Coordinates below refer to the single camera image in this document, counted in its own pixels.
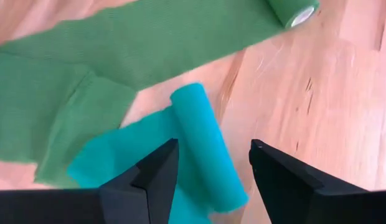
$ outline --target wooden floor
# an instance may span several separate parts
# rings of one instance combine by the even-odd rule
[[[122,2],[0,1],[0,43]],[[166,107],[182,85],[205,85],[250,195],[244,209],[216,220],[270,222],[248,163],[253,138],[365,189],[386,189],[386,0],[321,3],[294,30],[141,91],[126,114],[123,125]],[[31,183],[33,171],[0,162],[0,189],[45,187]]]

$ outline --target green fabric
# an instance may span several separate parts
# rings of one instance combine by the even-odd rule
[[[229,212],[244,205],[248,197],[202,85],[175,91],[171,101],[165,110],[89,141],[70,165],[70,176],[81,187],[98,187],[176,138],[177,186],[182,192],[175,195],[170,223],[197,223],[208,220],[210,212]]]
[[[37,162],[38,181],[71,187],[64,167],[118,127],[137,91],[284,31],[310,4],[139,0],[0,46],[0,160]],[[81,85],[76,63],[92,74]]]

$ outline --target teal fabric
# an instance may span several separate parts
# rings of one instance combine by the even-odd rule
[[[233,167],[214,112],[200,84],[171,95],[172,106],[87,143],[68,168],[81,187],[120,175],[170,138],[179,141],[179,171],[170,223],[206,223],[248,197]]]

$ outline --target black plastic object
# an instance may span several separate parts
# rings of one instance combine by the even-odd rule
[[[273,224],[386,223],[386,191],[368,192],[260,140],[250,163]]]
[[[97,189],[0,191],[0,224],[166,224],[178,158],[172,139]]]

